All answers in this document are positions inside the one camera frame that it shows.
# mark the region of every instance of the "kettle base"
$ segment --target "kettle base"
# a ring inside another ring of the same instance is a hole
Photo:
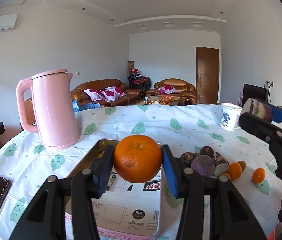
[[[46,145],[45,143],[43,143],[43,144],[45,145],[46,149],[48,149],[48,150],[60,151],[60,150],[67,149],[70,146],[74,145],[75,143],[77,143],[77,141],[79,141],[79,139],[80,139],[80,133],[78,133],[78,136],[76,138],[74,138],[70,142],[64,143],[62,145],[49,146],[49,145]]]

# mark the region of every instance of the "black tv screen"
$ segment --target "black tv screen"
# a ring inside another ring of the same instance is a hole
[[[257,87],[249,84],[243,85],[243,98],[242,106],[249,98],[256,98],[265,102],[268,102],[268,89],[263,87]]]

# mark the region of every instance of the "wall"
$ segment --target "wall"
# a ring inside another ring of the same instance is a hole
[[[195,47],[219,49],[221,60],[219,34],[191,30],[130,34],[129,60],[134,60],[135,68],[151,78],[152,86],[166,78],[183,79],[195,86]]]
[[[74,75],[70,88],[105,78],[127,82],[128,35],[83,14],[34,4],[0,9],[18,14],[15,29],[0,33],[0,121],[5,143],[20,130],[16,86],[20,79],[66,68]]]
[[[236,0],[222,48],[221,102],[237,102],[243,83],[270,89],[272,104],[282,105],[282,4],[279,0]]]

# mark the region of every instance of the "blue cloth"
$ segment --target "blue cloth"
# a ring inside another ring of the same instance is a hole
[[[75,113],[87,110],[87,109],[93,109],[93,108],[101,108],[100,104],[94,104],[94,103],[88,103],[85,104],[84,106],[78,106],[78,100],[72,101],[72,106],[73,106],[73,111]]]

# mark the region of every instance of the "brown door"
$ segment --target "brown door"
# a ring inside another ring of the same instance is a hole
[[[216,104],[219,94],[219,50],[196,47],[198,103]]]

